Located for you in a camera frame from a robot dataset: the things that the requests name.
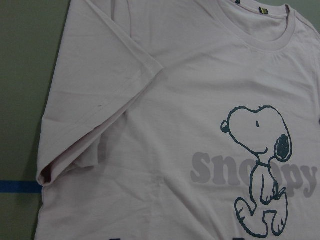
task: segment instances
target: dog ear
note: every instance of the dog ear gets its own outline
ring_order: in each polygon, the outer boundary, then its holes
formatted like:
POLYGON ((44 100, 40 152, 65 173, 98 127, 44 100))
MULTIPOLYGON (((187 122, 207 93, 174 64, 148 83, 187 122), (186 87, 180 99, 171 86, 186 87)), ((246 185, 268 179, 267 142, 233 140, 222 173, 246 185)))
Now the dog ear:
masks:
POLYGON ((289 136, 282 134, 274 145, 274 157, 282 162, 287 162, 292 154, 292 144, 289 136))

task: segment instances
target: snoopy print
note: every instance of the snoopy print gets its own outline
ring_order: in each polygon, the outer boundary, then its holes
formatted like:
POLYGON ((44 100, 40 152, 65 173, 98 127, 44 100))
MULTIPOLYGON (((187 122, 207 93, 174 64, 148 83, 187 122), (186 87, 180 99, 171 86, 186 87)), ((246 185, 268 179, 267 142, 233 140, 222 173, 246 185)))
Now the snoopy print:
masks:
POLYGON ((229 113, 220 129, 256 160, 248 195, 239 196, 234 202, 239 223, 256 238, 266 238, 270 230, 280 236, 287 224, 288 198, 286 188, 279 189, 270 163, 272 160, 285 163, 291 158, 292 140, 285 120, 269 105, 257 110, 239 106, 229 113))

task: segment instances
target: clothing label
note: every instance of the clothing label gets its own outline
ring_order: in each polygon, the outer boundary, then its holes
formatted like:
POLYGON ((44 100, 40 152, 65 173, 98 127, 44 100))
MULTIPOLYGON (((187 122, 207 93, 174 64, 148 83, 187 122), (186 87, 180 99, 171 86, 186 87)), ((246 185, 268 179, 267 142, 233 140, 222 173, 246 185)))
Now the clothing label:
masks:
POLYGON ((259 11, 261 14, 269 14, 268 9, 259 7, 259 11))

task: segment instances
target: shoulder seam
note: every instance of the shoulder seam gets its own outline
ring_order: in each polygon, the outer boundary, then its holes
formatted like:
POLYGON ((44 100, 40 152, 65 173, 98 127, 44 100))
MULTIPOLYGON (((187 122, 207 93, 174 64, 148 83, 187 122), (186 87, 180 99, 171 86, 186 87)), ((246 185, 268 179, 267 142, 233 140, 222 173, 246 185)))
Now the shoulder seam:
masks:
POLYGON ((126 0, 126 4, 128 6, 128 12, 129 12, 129 21, 130 21, 130 38, 132 38, 132 13, 131 13, 131 9, 130 9, 130 3, 129 0, 126 0))
POLYGON ((309 27, 317 36, 318 40, 320 41, 320 33, 316 30, 316 28, 312 25, 310 21, 308 21, 304 16, 302 16, 299 12, 295 11, 295 15, 297 19, 299 19, 303 24, 309 27))

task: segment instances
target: neckline ribbing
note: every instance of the neckline ribbing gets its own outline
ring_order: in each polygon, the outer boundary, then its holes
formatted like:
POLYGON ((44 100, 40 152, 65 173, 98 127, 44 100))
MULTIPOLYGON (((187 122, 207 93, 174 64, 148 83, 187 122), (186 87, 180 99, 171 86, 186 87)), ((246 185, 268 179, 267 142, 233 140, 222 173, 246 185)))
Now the neckline ribbing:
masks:
POLYGON ((293 36, 296 28, 295 22, 295 10, 291 8, 288 4, 281 6, 270 6, 266 4, 259 3, 254 0, 240 0, 240 3, 236 3, 236 0, 208 0, 211 12, 218 20, 231 32, 236 34, 240 39, 246 42, 248 45, 260 49, 262 51, 278 51, 284 48, 293 36), (229 17, 226 15, 221 7, 222 1, 231 1, 234 3, 234 8, 244 8, 250 11, 252 14, 261 14, 259 7, 263 9, 268 9, 268 18, 278 18, 287 19, 287 25, 285 31, 276 40, 272 41, 262 41, 252 35, 246 33, 237 25, 235 25, 229 17))

